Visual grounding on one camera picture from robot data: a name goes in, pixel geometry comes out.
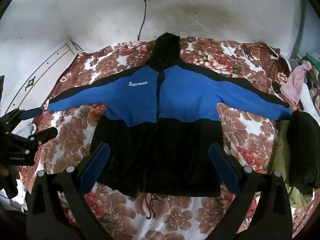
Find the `floral brown bed blanket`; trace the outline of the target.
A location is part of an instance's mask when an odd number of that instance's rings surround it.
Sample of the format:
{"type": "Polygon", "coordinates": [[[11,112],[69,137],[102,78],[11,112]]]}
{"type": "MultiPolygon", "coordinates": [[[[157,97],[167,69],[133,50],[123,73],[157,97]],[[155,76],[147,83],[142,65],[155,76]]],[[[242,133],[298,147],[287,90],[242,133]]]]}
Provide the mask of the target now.
{"type": "MultiPolygon", "coordinates": [[[[78,54],[58,79],[49,97],[144,64],[154,44],[153,41],[131,41],[95,53],[78,54]]],[[[263,92],[273,94],[272,82],[287,79],[289,68],[279,49],[262,42],[184,37],[180,44],[183,61],[225,76],[244,77],[263,92]]],[[[225,151],[242,165],[267,173],[278,141],[276,124],[224,104],[218,105],[217,110],[224,132],[225,151]]],[[[91,139],[103,111],[103,105],[94,104],[62,112],[46,112],[35,120],[39,130],[56,127],[58,136],[40,147],[34,166],[23,168],[22,181],[27,191],[31,191],[39,170],[61,172],[89,154],[91,139]]],[[[216,198],[162,197],[151,193],[130,198],[101,184],[96,184],[85,195],[90,209],[114,239],[204,239],[233,199],[225,187],[221,189],[221,196],[216,198]]]]}

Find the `olive green cloth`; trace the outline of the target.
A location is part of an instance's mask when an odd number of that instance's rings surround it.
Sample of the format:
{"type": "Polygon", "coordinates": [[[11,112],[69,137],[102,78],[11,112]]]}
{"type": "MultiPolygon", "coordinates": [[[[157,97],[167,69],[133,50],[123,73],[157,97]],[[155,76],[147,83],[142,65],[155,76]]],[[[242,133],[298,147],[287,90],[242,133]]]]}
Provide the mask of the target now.
{"type": "Polygon", "coordinates": [[[301,208],[311,203],[313,199],[313,191],[308,194],[302,194],[299,189],[289,185],[290,150],[286,138],[288,126],[289,120],[283,120],[280,122],[278,143],[273,156],[271,173],[274,171],[279,171],[281,173],[288,193],[290,205],[294,208],[301,208]]]}

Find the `white bed headboard panel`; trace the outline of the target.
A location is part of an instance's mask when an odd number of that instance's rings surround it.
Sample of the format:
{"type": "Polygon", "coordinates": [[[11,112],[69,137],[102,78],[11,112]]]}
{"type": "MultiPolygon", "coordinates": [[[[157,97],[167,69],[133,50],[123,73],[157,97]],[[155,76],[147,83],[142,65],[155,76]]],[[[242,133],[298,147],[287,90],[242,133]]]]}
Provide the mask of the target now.
{"type": "Polygon", "coordinates": [[[69,67],[78,50],[70,39],[65,39],[51,49],[44,60],[35,64],[15,86],[9,98],[1,103],[1,115],[19,108],[29,110],[41,107],[58,78],[69,67]]]}

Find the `dark folded garment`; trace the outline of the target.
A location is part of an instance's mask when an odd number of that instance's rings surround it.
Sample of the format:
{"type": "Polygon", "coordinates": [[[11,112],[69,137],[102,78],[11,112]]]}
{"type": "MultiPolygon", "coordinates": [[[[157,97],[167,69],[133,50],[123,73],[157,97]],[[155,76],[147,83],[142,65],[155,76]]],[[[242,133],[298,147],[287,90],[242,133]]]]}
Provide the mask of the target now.
{"type": "Polygon", "coordinates": [[[302,194],[319,189],[319,124],[306,112],[294,111],[286,133],[290,150],[289,185],[302,194]]]}

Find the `blue and black Supreme jacket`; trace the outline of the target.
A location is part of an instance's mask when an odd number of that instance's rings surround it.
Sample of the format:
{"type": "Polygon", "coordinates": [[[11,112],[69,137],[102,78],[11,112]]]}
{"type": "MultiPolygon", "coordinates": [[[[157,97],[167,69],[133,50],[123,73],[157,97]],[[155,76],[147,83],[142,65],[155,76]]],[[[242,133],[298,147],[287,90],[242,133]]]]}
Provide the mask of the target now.
{"type": "Polygon", "coordinates": [[[226,77],[184,62],[180,39],[165,33],[146,64],[69,89],[52,100],[50,112],[102,103],[106,111],[91,141],[110,148],[98,183],[135,198],[218,197],[221,179],[209,157],[223,145],[217,105],[271,120],[292,112],[280,98],[256,89],[244,78],[226,77]]]}

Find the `pink cloth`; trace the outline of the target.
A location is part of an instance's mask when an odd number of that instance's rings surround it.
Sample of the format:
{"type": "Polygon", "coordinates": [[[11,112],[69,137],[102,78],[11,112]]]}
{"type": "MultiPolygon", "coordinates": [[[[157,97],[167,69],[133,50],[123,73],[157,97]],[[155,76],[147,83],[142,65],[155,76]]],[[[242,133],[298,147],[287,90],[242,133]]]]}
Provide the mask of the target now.
{"type": "Polygon", "coordinates": [[[287,81],[280,87],[281,93],[295,105],[300,100],[305,75],[311,68],[309,61],[302,61],[302,64],[290,73],[287,81]]]}

